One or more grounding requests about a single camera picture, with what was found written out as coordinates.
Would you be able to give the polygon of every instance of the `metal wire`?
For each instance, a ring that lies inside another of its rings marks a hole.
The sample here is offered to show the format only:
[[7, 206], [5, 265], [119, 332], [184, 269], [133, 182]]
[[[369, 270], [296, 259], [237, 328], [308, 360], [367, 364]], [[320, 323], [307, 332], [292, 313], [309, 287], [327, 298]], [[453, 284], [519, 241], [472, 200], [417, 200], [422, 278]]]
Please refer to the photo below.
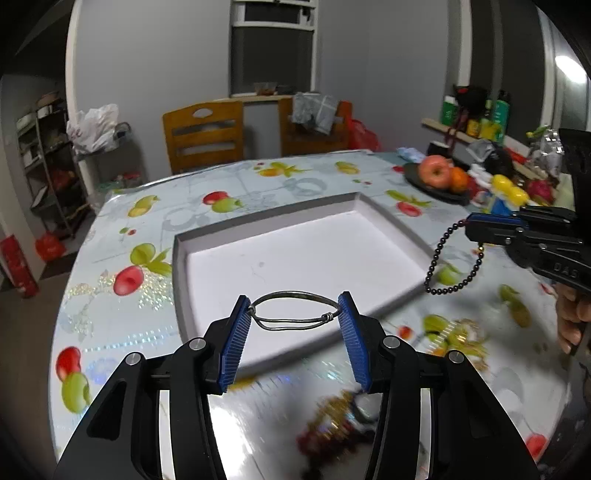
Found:
[[[264, 301], [274, 299], [300, 299], [316, 301], [318, 303], [330, 305], [331, 307], [334, 307], [336, 310], [334, 312], [324, 313], [320, 317], [312, 319], [265, 319], [259, 317], [256, 314], [256, 307]], [[322, 295], [317, 295], [316, 293], [309, 293], [306, 291], [281, 290], [268, 293], [253, 301], [251, 303], [251, 306], [248, 308], [248, 313], [256, 322], [256, 324], [264, 330], [269, 330], [272, 332], [277, 332], [281, 330], [310, 330], [312, 328], [324, 325], [325, 323], [329, 323], [335, 317], [338, 317], [340, 313], [340, 307], [339, 304], [334, 300], [323, 297]], [[264, 323], [294, 323], [296, 325], [269, 327], [267, 325], [264, 325]]]

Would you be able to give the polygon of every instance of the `red plastic bag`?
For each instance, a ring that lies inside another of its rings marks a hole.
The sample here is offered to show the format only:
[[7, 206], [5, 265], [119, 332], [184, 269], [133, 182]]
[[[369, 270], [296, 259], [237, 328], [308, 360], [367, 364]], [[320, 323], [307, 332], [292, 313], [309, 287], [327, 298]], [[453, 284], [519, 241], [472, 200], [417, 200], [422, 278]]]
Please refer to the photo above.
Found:
[[60, 258], [66, 251], [66, 247], [53, 233], [46, 232], [35, 241], [35, 250], [44, 262], [50, 262]]
[[14, 286], [25, 298], [32, 297], [39, 291], [39, 286], [31, 275], [21, 246], [14, 235], [0, 242], [0, 251], [6, 260], [8, 271], [12, 277]]
[[349, 130], [349, 149], [360, 150], [366, 149], [372, 152], [382, 151], [378, 136], [359, 120], [353, 120], [351, 117], [345, 119], [347, 130]]

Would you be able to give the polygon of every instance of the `finger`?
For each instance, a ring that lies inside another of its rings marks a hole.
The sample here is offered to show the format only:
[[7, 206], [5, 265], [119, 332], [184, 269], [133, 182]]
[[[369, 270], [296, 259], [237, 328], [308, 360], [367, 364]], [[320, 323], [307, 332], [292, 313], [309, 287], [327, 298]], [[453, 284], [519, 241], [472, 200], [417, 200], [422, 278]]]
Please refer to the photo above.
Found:
[[583, 299], [579, 301], [576, 309], [577, 317], [582, 322], [591, 322], [591, 301]]
[[566, 353], [567, 355], [570, 354], [570, 351], [572, 350], [571, 344], [568, 343], [568, 341], [566, 341], [560, 335], [558, 335], [558, 344], [560, 345], [560, 348], [564, 353]]
[[577, 304], [564, 296], [558, 297], [556, 301], [556, 313], [559, 317], [571, 322], [580, 322], [577, 315]]
[[566, 297], [570, 301], [575, 301], [577, 299], [577, 291], [572, 287], [567, 287], [566, 285], [562, 285], [562, 283], [558, 283], [556, 284], [556, 290], [560, 295]]
[[562, 318], [558, 319], [558, 334], [562, 335], [563, 338], [568, 340], [573, 345], [578, 345], [581, 341], [581, 331], [577, 328], [577, 326], [574, 323], [568, 322]]

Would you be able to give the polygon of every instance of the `floor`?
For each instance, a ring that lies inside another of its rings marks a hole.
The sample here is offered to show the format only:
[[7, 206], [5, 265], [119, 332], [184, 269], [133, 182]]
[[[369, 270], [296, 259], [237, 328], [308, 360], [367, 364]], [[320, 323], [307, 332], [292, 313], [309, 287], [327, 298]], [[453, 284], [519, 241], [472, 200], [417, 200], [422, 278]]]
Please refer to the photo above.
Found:
[[47, 404], [51, 341], [68, 277], [41, 280], [26, 300], [14, 289], [0, 293], [0, 417], [46, 479], [56, 466]]

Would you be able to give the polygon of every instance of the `orange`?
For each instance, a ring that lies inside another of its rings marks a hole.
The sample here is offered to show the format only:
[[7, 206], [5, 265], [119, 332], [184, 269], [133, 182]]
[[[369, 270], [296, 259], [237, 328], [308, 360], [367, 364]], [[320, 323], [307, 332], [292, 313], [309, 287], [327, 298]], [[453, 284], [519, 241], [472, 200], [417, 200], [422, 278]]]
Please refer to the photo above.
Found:
[[449, 189], [452, 193], [463, 193], [468, 188], [468, 174], [460, 167], [452, 168], [452, 184]]

